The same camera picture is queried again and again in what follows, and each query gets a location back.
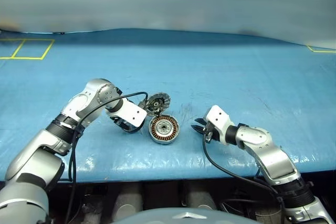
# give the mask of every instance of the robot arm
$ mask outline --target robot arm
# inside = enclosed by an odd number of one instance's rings
[[[196,121],[205,125],[193,128],[204,134],[206,142],[215,139],[225,145],[237,145],[255,159],[266,182],[282,199],[288,220],[298,223],[320,219],[322,223],[334,224],[321,201],[310,191],[310,185],[303,181],[289,156],[273,143],[268,131],[245,124],[235,126],[217,105]]]
[[[5,175],[6,186],[0,191],[1,223],[51,223],[47,218],[48,198],[45,191],[52,189],[64,171],[64,163],[55,154],[68,154],[75,128],[80,128],[82,133],[104,109],[108,116],[122,118],[135,127],[144,121],[146,111],[126,98],[114,100],[120,95],[121,91],[108,80],[89,81],[84,90],[74,96],[61,113],[14,158]],[[109,100],[114,101],[87,116]]]

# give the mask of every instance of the copper winding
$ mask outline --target copper winding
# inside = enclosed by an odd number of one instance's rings
[[[156,124],[157,124],[158,122],[160,122],[161,120],[167,120],[167,121],[169,121],[169,122],[172,123],[172,125],[173,125],[173,131],[172,131],[172,133],[171,133],[170,135],[168,135],[168,136],[159,136],[159,135],[156,133],[156,130],[155,130]],[[175,120],[172,119],[171,117],[160,115],[160,116],[157,116],[157,117],[153,120],[152,125],[151,125],[151,132],[152,132],[152,135],[153,135],[156,139],[158,139],[158,140],[162,140],[162,141],[169,141],[169,140],[173,139],[173,138],[175,137],[176,133],[177,133],[177,124],[176,124]]]

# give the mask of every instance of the metal disc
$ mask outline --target metal disc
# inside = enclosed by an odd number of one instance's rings
[[[153,117],[149,124],[149,132],[152,138],[160,144],[169,144],[179,134],[180,127],[177,120],[169,115]]]
[[[170,104],[170,97],[166,93],[156,93],[148,98],[148,103],[145,106],[147,114],[150,116],[158,115],[165,111]]]

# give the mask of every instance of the black cable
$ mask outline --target black cable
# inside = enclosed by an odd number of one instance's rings
[[[230,206],[228,203],[225,203],[225,202],[221,202],[221,204],[220,204],[220,207],[222,208],[222,209],[221,209],[222,211],[225,211],[225,212],[230,213],[230,212],[227,210],[227,208],[226,208],[225,206],[229,207],[230,209],[232,209],[233,211],[235,211],[235,212],[237,212],[237,213],[239,213],[239,214],[241,214],[241,215],[244,214],[242,211],[240,211],[240,210],[238,210],[238,209],[236,209],[236,208]],[[268,215],[256,214],[256,216],[259,216],[259,217],[269,217],[269,216],[277,215],[277,214],[280,213],[281,211],[282,211],[282,207],[280,206],[280,209],[279,209],[278,211],[272,213],[272,214],[268,214]]]
[[[251,204],[262,204],[267,205],[268,202],[261,200],[253,200],[253,199],[224,199],[223,202],[243,202],[243,203],[251,203]]]
[[[254,175],[253,180],[255,180],[256,182],[258,182],[260,184],[263,184],[263,185],[269,187],[274,192],[274,194],[277,195],[278,192],[273,187],[271,187],[270,185],[268,185],[266,181],[263,181],[262,179],[257,178],[257,176],[259,175],[259,173],[260,173],[260,168],[258,169],[256,175]]]
[[[213,164],[217,169],[221,170],[222,172],[225,172],[226,174],[230,175],[231,177],[240,179],[240,180],[242,180],[242,181],[244,181],[244,182],[250,183],[251,185],[260,187],[260,188],[262,188],[262,189],[265,189],[265,190],[271,192],[272,195],[274,195],[275,192],[274,192],[274,189],[273,189],[273,188],[270,188],[269,186],[265,186],[265,185],[263,185],[263,184],[260,184],[260,183],[258,183],[258,182],[255,182],[255,181],[253,181],[253,180],[250,180],[250,179],[241,177],[241,176],[239,176],[239,175],[237,175],[237,174],[235,174],[235,173],[232,173],[232,172],[230,172],[229,170],[227,170],[227,169],[221,167],[220,165],[218,165],[215,161],[213,161],[213,160],[210,158],[210,156],[209,156],[209,154],[208,154],[208,151],[206,150],[206,146],[205,146],[205,145],[206,145],[205,138],[203,138],[203,151],[204,151],[204,154],[205,154],[206,158],[209,160],[209,162],[210,162],[211,164]]]
[[[74,216],[72,217],[72,219],[69,220],[68,224],[72,223],[76,219],[76,217],[79,215],[81,205],[82,205],[82,201],[79,202],[78,209],[77,209],[76,213],[74,214]]]
[[[280,217],[280,224],[285,224],[285,203],[281,201],[281,217]]]
[[[72,170],[73,170],[72,171],[72,190],[71,190],[68,210],[67,210],[67,214],[66,214],[66,218],[65,218],[65,224],[68,224],[68,220],[69,220],[71,209],[72,209],[72,203],[73,203],[74,197],[75,197],[75,189],[76,189],[76,146],[77,146],[77,142],[78,142],[78,136],[81,134],[80,133],[80,128],[81,128],[82,122],[89,115],[91,115],[93,112],[95,112],[96,110],[100,109],[101,107],[107,105],[110,102],[117,101],[117,100],[127,98],[127,97],[134,97],[134,96],[139,95],[139,94],[144,94],[145,95],[145,100],[148,99],[148,93],[146,93],[146,92],[137,92],[137,93],[133,93],[133,94],[122,95],[120,97],[111,99],[111,100],[109,100],[105,103],[102,103],[102,104],[96,106],[95,108],[93,108],[90,112],[88,112],[86,115],[84,115],[78,121],[78,124],[74,129],[73,136],[72,136],[72,141],[71,141],[72,142],[72,149],[71,149],[71,156],[70,156],[70,161],[69,161],[69,170],[72,167]],[[69,172],[68,175],[69,175],[69,180],[70,180],[71,179],[71,172]]]

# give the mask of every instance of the white backdrop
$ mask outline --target white backdrop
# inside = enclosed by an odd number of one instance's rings
[[[336,48],[336,0],[0,0],[0,29],[111,28],[250,34]]]

